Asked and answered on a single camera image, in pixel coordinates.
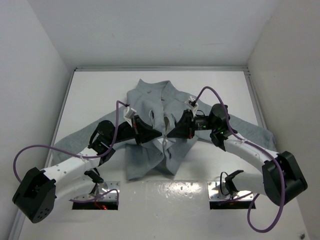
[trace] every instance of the jacket sleeve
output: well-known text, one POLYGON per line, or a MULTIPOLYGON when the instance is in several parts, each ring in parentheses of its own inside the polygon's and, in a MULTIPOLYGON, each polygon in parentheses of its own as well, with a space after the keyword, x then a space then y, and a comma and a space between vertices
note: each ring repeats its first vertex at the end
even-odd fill
MULTIPOLYGON (((123 117, 121 117, 122 113, 124 111, 124 108, 125 107, 123 107, 123 106, 119 108, 119 114, 120 114, 119 125, 125 121, 125 119, 123 117)), ((63 139, 58 141, 54 145, 54 147, 68 151, 73 154, 80 153, 84 148, 86 148, 89 145, 89 140, 90 140, 91 135, 93 134, 96 127, 98 126, 98 123, 100 123, 103 120, 109 120, 115 125, 116 124, 116 111, 113 111, 113 112, 101 117, 100 119, 94 121, 93 123, 87 125, 86 127, 82 128, 81 130, 78 130, 78 131, 64 137, 63 139)), ((53 159, 52 159, 51 165, 59 164, 59 163, 63 162, 64 160, 67 160, 71 157, 70 155, 64 154, 59 151, 52 151, 52 154, 53 154, 53 159)))
MULTIPOLYGON (((212 106, 203 103, 202 101, 198 101, 199 110, 202 110, 205 115, 209 115, 212 106)), ((236 116, 230 114, 230 125, 234 130, 237 130, 244 138, 250 140, 251 142, 269 149, 271 151, 276 151, 276 141, 275 137, 267 129, 263 127, 256 126, 252 123, 244 121, 236 116)), ((203 130, 203 131, 196 131, 195 135, 199 137, 199 140, 203 140, 206 142, 212 142, 210 138, 211 131, 210 130, 203 130)))

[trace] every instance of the white wall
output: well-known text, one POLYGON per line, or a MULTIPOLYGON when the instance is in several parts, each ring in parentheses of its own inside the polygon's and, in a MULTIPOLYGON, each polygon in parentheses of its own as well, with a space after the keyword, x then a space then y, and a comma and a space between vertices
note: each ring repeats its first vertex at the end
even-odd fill
POLYGON ((248 66, 279 150, 294 153, 308 182, 298 202, 320 239, 320 1, 282 0, 248 66))
MULTIPOLYGON (((12 163, 35 143, 50 144, 70 73, 27 0, 0 1, 0 239, 8 238, 17 208, 12 163)), ((43 167, 46 150, 30 150, 18 173, 43 167)))
POLYGON ((247 65, 280 0, 28 0, 69 69, 247 65))

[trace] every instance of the rectangular opening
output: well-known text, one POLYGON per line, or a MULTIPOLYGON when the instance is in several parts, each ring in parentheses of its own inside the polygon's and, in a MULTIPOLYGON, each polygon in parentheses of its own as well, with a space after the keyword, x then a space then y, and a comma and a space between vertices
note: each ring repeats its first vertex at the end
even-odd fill
POLYGON ((72 210, 118 210, 118 205, 116 201, 74 202, 72 210))
POLYGON ((221 201, 210 201, 210 209, 248 209, 251 201, 234 201, 223 203, 221 201))

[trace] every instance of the metal edge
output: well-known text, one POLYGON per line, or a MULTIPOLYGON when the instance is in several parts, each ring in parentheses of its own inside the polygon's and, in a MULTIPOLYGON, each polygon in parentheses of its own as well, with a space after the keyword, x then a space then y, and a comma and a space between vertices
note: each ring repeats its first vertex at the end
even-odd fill
POLYGON ((254 113, 256 116, 256 120, 258 122, 258 126, 264 128, 264 129, 268 129, 264 115, 263 115, 261 107, 260 107, 258 95, 257 95, 256 89, 255 89, 254 83, 252 81, 252 77, 250 75, 249 69, 247 68, 247 71, 243 71, 243 72, 244 72, 246 84, 248 86, 248 90, 249 90, 250 98, 252 101, 253 110, 254 110, 254 113))
POLYGON ((117 71, 248 71, 246 66, 82 66, 75 72, 117 72, 117 71))
MULTIPOLYGON (((52 141, 51 141, 50 146, 53 146, 55 144, 57 133, 58 133, 58 129, 59 129, 61 118, 62 118, 62 114, 64 113, 65 105, 66 105, 66 102, 67 102, 67 98, 68 98, 70 86, 71 86, 71 83, 72 83, 72 79, 74 78, 74 74, 75 74, 75 71, 73 71, 73 73, 71 74, 71 77, 70 77, 70 80, 69 80, 69 83, 68 83, 68 87, 66 88, 66 92, 65 92, 65 95, 64 95, 63 103, 62 103, 60 114, 59 114, 59 118, 58 118, 56 126, 55 126, 55 130, 54 130, 54 133, 53 133, 53 137, 52 137, 52 141)), ((45 160, 45 165, 44 165, 45 168, 48 167, 48 164, 49 164, 49 161, 50 161, 50 157, 51 157, 51 153, 52 153, 52 150, 50 149, 49 152, 48 152, 48 156, 46 157, 46 160, 45 160)))
MULTIPOLYGON (((57 124, 55 126, 55 130, 54 130, 54 133, 53 133, 53 137, 52 137, 52 141, 51 141, 50 146, 54 145, 54 143, 55 143, 57 132, 58 132, 59 125, 60 125, 60 121, 61 121, 62 114, 63 114, 64 109, 65 109, 66 101, 67 101, 67 98, 68 98, 68 94, 69 94, 69 90, 70 90, 70 86, 71 86, 71 82, 72 82, 72 79, 74 77, 74 74, 75 74, 75 71, 73 71, 73 73, 71 74, 71 77, 70 77, 70 80, 69 80, 69 83, 68 83, 68 87, 67 87, 66 92, 65 92, 65 96, 64 96, 64 99, 63 99, 61 111, 60 111, 60 114, 59 114, 59 118, 57 120, 57 124)), ((52 150, 49 150, 48 156, 46 158, 45 165, 44 165, 45 168, 48 166, 48 163, 49 163, 49 160, 50 160, 50 156, 51 156, 51 152, 52 152, 52 150)), ((13 225, 11 227, 11 231, 10 231, 8 240, 18 240, 19 239, 21 231, 22 231, 22 228, 23 228, 23 225, 24 225, 24 222, 25 222, 25 219, 26 219, 26 216, 22 213, 21 210, 18 209, 18 211, 17 211, 17 213, 15 215, 15 218, 14 218, 13 225)))
POLYGON ((15 219, 14 219, 8 240, 19 239, 25 219, 26 219, 26 216, 23 214, 23 212, 20 209, 18 209, 18 212, 15 215, 15 219))

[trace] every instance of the white connector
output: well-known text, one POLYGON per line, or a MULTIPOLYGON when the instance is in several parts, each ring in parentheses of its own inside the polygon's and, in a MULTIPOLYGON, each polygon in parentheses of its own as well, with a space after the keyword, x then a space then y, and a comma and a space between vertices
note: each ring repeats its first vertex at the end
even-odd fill
POLYGON ((189 108, 192 111, 193 117, 196 116, 196 113, 198 111, 199 104, 196 102, 194 106, 191 105, 192 102, 194 102, 196 99, 194 99, 192 96, 189 97, 189 99, 185 102, 189 106, 189 108))
POLYGON ((134 110, 132 107, 127 106, 124 110, 123 110, 123 118, 127 121, 128 124, 130 124, 130 126, 132 127, 132 118, 134 117, 134 115, 136 114, 136 110, 134 110))

